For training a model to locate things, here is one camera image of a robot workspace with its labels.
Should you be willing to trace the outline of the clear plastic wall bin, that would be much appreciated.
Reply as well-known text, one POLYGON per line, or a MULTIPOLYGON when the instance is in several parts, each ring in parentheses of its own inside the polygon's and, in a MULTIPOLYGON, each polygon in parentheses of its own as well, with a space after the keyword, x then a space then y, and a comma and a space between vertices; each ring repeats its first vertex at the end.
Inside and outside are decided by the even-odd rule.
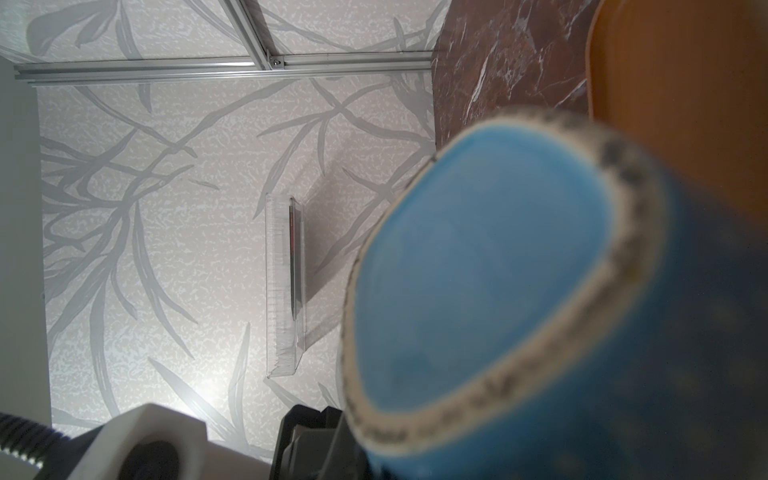
POLYGON ((303 206, 290 195, 265 203, 266 374, 295 374, 306 351, 303 206))

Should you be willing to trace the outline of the blue dotted floral mug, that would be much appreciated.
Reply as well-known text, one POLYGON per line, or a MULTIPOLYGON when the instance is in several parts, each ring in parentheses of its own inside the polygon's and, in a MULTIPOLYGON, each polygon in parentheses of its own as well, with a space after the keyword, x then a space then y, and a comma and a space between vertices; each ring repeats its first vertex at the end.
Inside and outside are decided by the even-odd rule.
POLYGON ((763 479, 767 236, 582 114, 506 107, 350 271, 349 428, 392 479, 763 479))

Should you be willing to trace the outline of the orange rectangular tray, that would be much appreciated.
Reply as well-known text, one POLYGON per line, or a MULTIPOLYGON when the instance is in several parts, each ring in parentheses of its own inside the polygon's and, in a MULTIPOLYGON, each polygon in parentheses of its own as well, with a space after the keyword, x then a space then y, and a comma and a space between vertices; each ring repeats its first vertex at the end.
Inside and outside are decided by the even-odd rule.
POLYGON ((603 1, 586 53, 590 116, 767 227, 767 4, 603 1))

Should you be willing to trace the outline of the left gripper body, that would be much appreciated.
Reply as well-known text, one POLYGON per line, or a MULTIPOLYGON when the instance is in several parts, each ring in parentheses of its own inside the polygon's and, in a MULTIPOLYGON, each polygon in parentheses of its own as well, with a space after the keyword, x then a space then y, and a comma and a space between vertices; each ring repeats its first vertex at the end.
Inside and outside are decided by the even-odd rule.
POLYGON ((342 410, 295 405, 281 421, 270 477, 370 479, 372 472, 342 410))

